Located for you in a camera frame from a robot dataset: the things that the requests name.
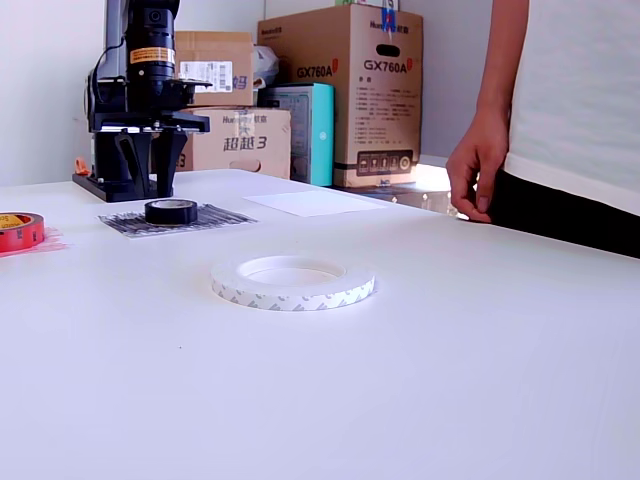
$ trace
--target red tape roll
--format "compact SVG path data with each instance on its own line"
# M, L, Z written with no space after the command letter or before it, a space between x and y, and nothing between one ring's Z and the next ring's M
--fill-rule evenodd
M23 225L0 228L0 253L26 250L44 242L44 218L35 213L0 213L18 217Z

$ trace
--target cable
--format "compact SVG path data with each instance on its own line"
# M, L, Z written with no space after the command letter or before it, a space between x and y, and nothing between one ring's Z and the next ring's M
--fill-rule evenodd
M95 92L95 96L96 96L96 99L98 100L98 103L104 103L102 101L102 95L100 95L100 88L98 88L98 67L100 66L100 62L102 61L104 56L107 53L109 53L111 50L117 50L118 48L122 47L124 45L124 39L125 39L125 36L123 35L118 45L112 45L111 47L105 48L104 52L102 52L102 55L100 55L100 58L98 58L95 68L93 69L93 74L91 76L91 83L93 84L93 91Z

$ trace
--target teal box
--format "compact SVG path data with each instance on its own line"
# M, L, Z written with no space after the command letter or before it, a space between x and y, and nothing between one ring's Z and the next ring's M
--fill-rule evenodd
M321 83L260 90L259 105L291 112L291 179L318 187L333 184L335 89Z

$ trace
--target person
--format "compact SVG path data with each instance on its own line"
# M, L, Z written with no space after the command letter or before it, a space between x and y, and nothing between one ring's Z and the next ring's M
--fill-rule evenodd
M447 171L473 222L640 258L640 1L494 0Z

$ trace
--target orange tape roll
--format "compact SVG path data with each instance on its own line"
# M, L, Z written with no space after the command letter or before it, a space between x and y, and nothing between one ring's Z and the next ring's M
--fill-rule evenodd
M0 213L0 253L26 250L42 242L44 242L42 216L35 213Z

